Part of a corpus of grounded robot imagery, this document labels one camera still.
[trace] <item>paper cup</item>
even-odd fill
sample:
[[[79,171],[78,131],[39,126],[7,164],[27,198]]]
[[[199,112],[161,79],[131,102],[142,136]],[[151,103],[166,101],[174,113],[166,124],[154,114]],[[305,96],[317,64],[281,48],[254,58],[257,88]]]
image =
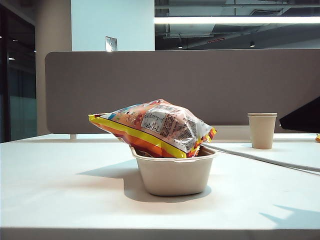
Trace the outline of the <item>paper cup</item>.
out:
[[[255,149],[272,149],[277,113],[248,113],[250,137]]]

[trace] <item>snack bag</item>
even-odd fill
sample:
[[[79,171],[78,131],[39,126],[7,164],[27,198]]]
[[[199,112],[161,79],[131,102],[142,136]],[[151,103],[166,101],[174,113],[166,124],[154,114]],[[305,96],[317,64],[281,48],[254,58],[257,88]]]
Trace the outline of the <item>snack bag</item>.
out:
[[[188,109],[158,99],[111,113],[90,114],[89,121],[155,158],[190,158],[216,130]]]

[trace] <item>desk partition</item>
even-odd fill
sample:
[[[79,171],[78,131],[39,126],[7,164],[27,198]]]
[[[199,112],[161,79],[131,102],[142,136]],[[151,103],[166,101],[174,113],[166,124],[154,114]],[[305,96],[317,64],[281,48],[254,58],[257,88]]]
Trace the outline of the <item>desk partition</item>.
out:
[[[101,133],[88,114],[155,99],[210,125],[248,125],[248,112],[279,118],[320,96],[320,49],[51,52],[46,114],[54,134]]]

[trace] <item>paper bowl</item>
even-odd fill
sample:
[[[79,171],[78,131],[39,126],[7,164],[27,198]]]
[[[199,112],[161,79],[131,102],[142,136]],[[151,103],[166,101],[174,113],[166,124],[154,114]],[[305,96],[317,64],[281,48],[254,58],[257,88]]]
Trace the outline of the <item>paper bowl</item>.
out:
[[[181,196],[201,193],[207,186],[215,150],[201,146],[199,156],[156,158],[141,156],[130,147],[136,158],[145,189],[157,196]]]

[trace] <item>white desk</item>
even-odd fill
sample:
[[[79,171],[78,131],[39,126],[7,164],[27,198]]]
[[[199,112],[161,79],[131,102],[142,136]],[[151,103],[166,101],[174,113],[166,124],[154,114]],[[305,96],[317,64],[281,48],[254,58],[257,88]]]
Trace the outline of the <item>white desk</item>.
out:
[[[111,134],[68,138],[1,144],[2,240],[320,239],[319,174],[220,153],[203,193],[159,197]],[[311,139],[278,140],[272,150],[215,145],[320,167]]]

